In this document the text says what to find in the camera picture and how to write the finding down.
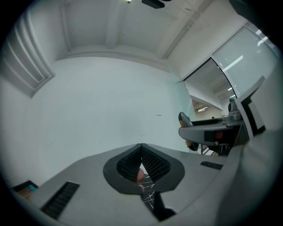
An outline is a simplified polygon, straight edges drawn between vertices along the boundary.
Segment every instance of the white ceiling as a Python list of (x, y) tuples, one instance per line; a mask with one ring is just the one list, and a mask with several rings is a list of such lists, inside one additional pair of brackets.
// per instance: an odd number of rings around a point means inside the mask
[(73, 0), (64, 4), (72, 47), (103, 45), (111, 0)]
[(141, 0), (63, 0), (62, 27), (69, 52), (84, 46), (125, 45), (162, 59), (211, 2), (173, 0), (164, 2), (165, 8), (153, 9)]
[(204, 107), (207, 107), (207, 105), (202, 104), (200, 102), (197, 102), (197, 101), (194, 101), (194, 100), (192, 100), (192, 102), (193, 102), (193, 106), (194, 106), (195, 112), (197, 112), (198, 110), (200, 110), (200, 109), (202, 109)]

